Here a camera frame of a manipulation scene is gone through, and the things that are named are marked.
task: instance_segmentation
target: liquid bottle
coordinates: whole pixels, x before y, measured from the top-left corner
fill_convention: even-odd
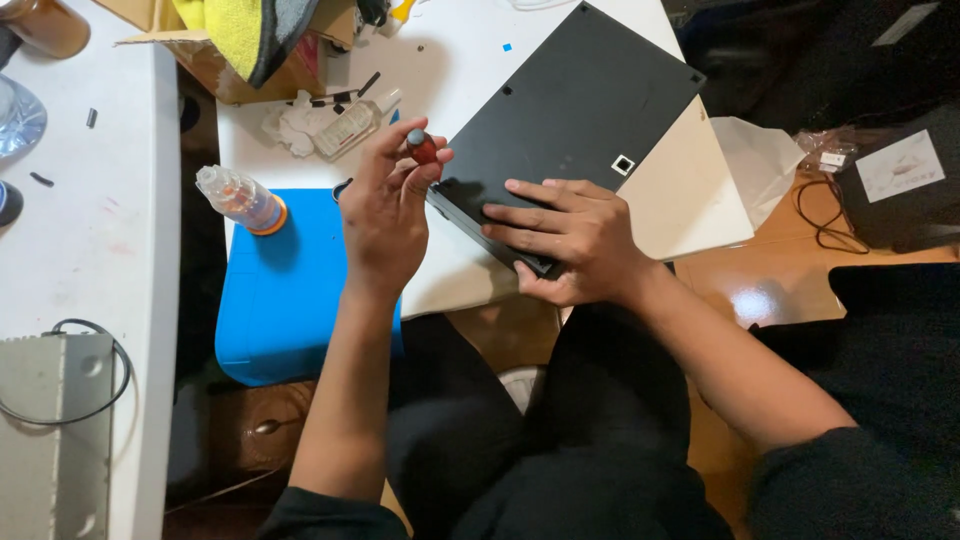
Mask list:
[[[47,127],[47,109],[27,88],[0,74],[0,158],[37,142]]]
[[[79,53],[90,40],[90,25],[60,0],[0,0],[0,22],[58,59]]]
[[[197,171],[197,187],[213,209],[253,234],[279,231],[287,219],[287,207],[269,189],[249,176],[213,165]]]
[[[394,88],[372,101],[358,99],[332,124],[310,138],[324,158],[336,160],[378,130],[383,117],[401,97],[403,92]]]

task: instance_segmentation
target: black pants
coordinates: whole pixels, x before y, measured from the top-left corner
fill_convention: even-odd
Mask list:
[[[628,442],[686,463],[680,367],[629,311],[576,307],[526,417],[443,315],[402,326],[391,365],[387,475],[418,538],[444,538],[518,459],[559,446]]]

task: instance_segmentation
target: shiny floor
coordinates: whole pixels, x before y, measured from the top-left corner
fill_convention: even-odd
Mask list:
[[[806,181],[808,178],[798,175],[795,184]],[[837,204],[825,186],[815,185],[804,194],[804,211],[823,223],[836,213]],[[827,280],[827,272],[835,266],[957,260],[953,247],[865,256],[823,249],[814,240],[813,228],[796,213],[787,196],[751,240],[680,258],[675,264],[681,281],[747,328],[753,323],[766,326],[842,317],[845,311]],[[447,316],[495,372],[547,363],[563,319],[552,306],[522,297]],[[703,475],[708,500],[738,538],[747,538],[744,516],[756,453],[704,405],[692,386],[689,393],[689,463]],[[399,513],[389,488],[384,504]]]

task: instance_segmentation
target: left hand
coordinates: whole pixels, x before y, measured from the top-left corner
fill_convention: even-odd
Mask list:
[[[417,165],[405,140],[425,117],[383,128],[367,143],[360,170],[340,195],[347,246],[346,293],[395,304],[426,254],[426,190],[453,159],[446,138],[434,136],[437,162]]]

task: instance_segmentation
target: black cable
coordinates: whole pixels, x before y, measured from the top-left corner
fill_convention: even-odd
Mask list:
[[[837,214],[834,215],[829,221],[827,221],[827,223],[823,225],[814,223],[813,220],[806,217],[806,214],[804,214],[803,207],[801,206],[801,198],[804,195],[804,191],[806,191],[808,187],[812,185],[818,185],[818,184],[825,184],[827,187],[829,187],[830,193],[833,194],[833,198],[836,199],[837,205],[839,205],[840,207],[840,209],[837,211]],[[797,211],[797,213],[800,215],[800,217],[802,217],[802,219],[806,223],[808,223],[810,226],[812,226],[814,229],[817,230],[817,233],[815,234],[814,237],[817,240],[818,246],[828,250],[842,251],[845,253],[852,253],[855,255],[867,255],[868,253],[870,253],[870,246],[865,244],[863,240],[857,238],[852,233],[847,233],[846,231],[840,231],[838,229],[832,229],[830,227],[830,225],[832,225],[834,221],[843,217],[844,221],[847,222],[847,227],[851,231],[853,230],[853,224],[850,222],[850,219],[847,218],[847,214],[843,211],[843,190],[840,189],[840,184],[838,184],[833,179],[832,174],[826,173],[825,180],[811,180],[806,184],[801,184],[801,185],[798,185],[797,187],[794,187],[793,190],[794,192],[797,193],[797,196],[793,199],[793,208]],[[821,234],[826,234],[827,236],[840,242],[841,244],[843,244],[843,247],[828,246],[821,239]],[[852,240],[853,243],[856,244],[856,246],[851,245],[850,243],[847,242],[847,240]]]
[[[124,391],[127,389],[127,385],[130,384],[130,377],[131,373],[133,372],[133,364],[130,362],[130,357],[127,356],[127,352],[124,351],[123,347],[120,345],[120,342],[113,337],[113,334],[104,330],[104,328],[100,325],[96,325],[90,321],[85,321],[84,319],[63,319],[54,325],[50,333],[62,332],[60,327],[66,324],[85,326],[93,331],[96,331],[97,333],[104,333],[110,336],[110,339],[113,340],[113,351],[120,356],[121,360],[123,360],[123,380],[120,381],[120,387],[117,388],[117,391],[110,396],[110,399],[107,400],[105,404],[100,405],[93,411],[87,412],[87,414],[82,414],[74,418],[66,418],[61,420],[39,420],[37,418],[29,418],[27,416],[23,416],[22,414],[13,412],[9,407],[4,405],[3,401],[0,401],[0,412],[10,416],[11,418],[19,420],[20,422],[23,422],[24,424],[33,424],[35,426],[66,426],[67,424],[75,424],[92,416],[96,416],[110,408],[114,403],[116,403],[117,400],[120,399],[120,396],[122,396]]]

